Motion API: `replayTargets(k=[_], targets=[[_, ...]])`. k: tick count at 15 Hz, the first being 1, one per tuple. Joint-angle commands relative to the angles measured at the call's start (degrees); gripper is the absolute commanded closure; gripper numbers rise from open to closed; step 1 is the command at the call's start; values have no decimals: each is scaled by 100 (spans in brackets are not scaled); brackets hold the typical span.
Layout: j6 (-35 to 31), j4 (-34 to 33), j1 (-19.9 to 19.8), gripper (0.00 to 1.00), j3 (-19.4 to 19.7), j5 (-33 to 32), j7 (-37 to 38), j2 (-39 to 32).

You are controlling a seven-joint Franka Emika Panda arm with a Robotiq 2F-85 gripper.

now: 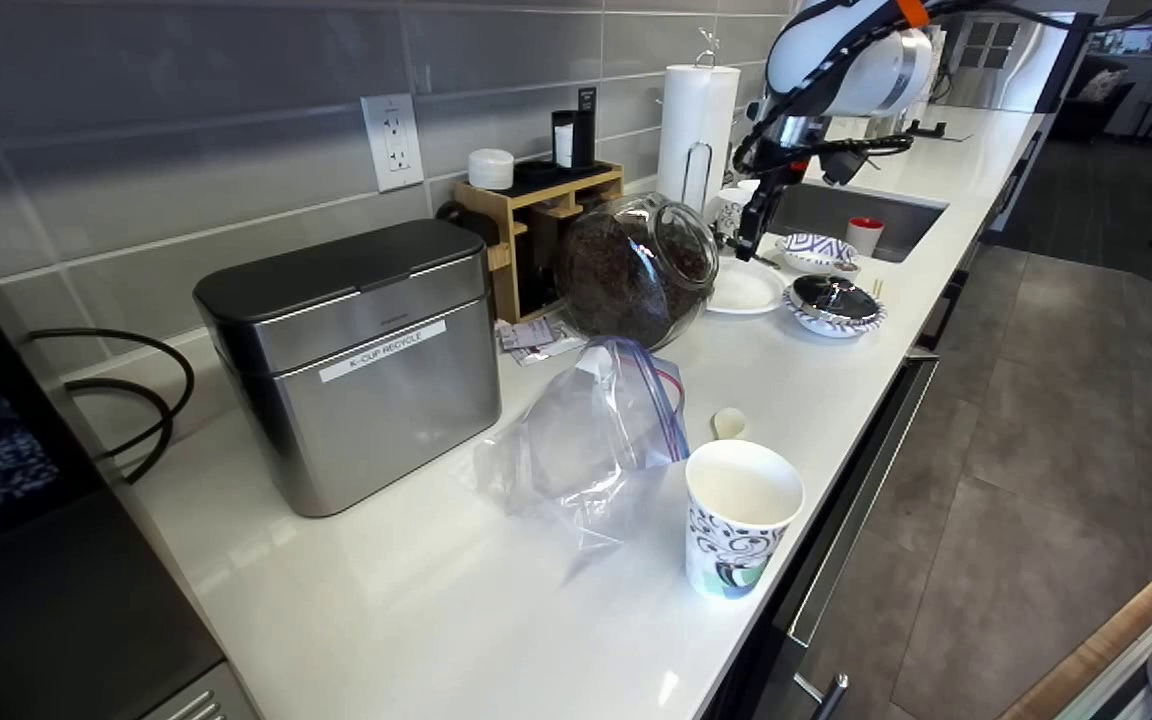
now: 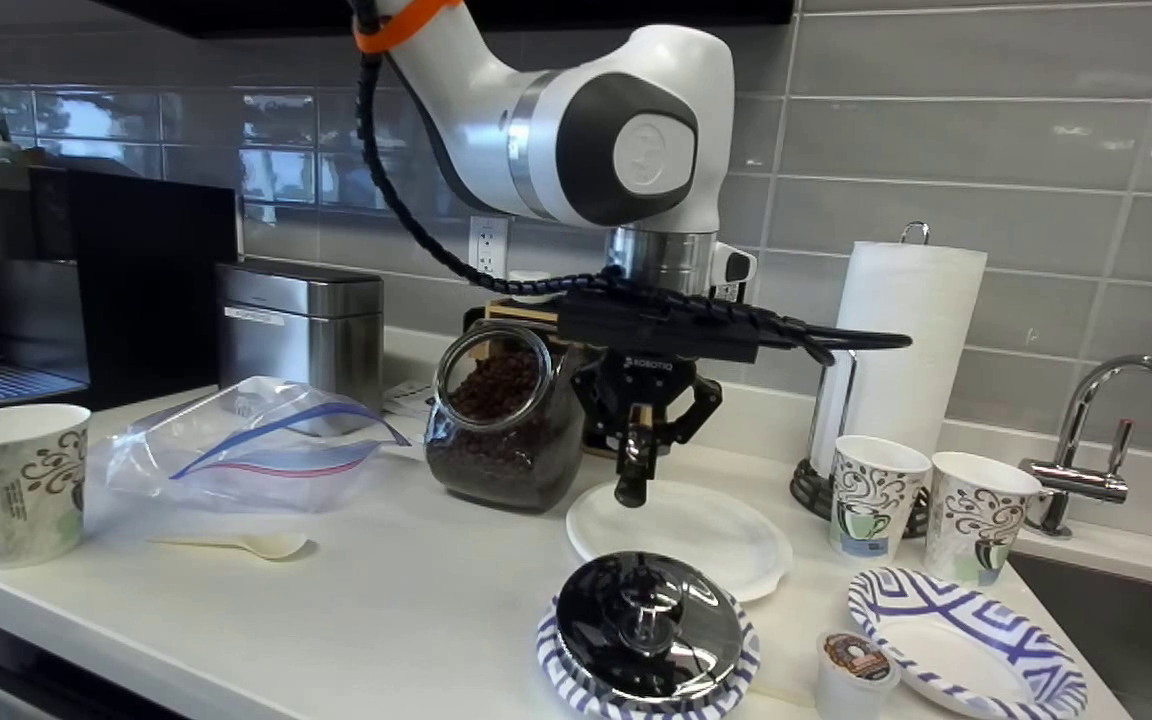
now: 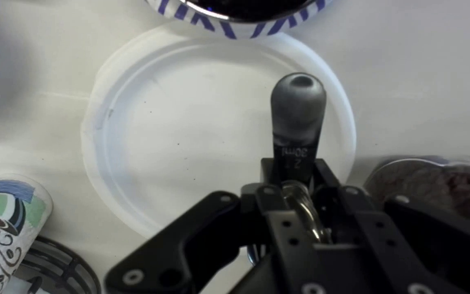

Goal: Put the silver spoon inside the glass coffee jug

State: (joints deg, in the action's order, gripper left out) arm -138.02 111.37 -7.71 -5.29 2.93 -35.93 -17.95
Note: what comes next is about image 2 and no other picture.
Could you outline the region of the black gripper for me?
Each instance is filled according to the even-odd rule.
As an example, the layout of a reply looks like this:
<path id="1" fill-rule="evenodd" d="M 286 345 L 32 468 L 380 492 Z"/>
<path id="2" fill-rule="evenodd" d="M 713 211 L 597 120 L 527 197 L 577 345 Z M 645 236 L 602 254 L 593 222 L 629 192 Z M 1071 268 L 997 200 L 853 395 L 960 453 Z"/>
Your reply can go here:
<path id="1" fill-rule="evenodd" d="M 611 447 L 615 441 L 615 499 L 623 508 L 649 505 L 656 475 L 656 441 L 687 445 L 706 421 L 724 404 L 724 390 L 697 372 L 691 359 L 605 354 L 573 375 L 573 392 L 590 418 L 585 441 Z M 651 408 L 651 433 L 623 433 L 634 408 Z"/>

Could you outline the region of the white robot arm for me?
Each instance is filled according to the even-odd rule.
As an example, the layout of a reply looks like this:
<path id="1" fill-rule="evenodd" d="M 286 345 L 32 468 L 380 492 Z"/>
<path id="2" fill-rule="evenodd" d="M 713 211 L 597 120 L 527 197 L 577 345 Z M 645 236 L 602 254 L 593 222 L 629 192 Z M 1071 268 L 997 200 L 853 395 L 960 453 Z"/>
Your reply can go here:
<path id="1" fill-rule="evenodd" d="M 554 330 L 597 355 L 577 399 L 615 447 L 615 499 L 645 505 L 656 458 L 721 404 L 697 372 L 699 347 L 666 313 L 741 292 L 721 273 L 729 43 L 645 24 L 597 59 L 521 72 L 464 0 L 349 4 L 362 65 L 403 81 L 468 200 L 611 236 L 605 273 L 554 277 L 536 292 L 557 308 Z"/>

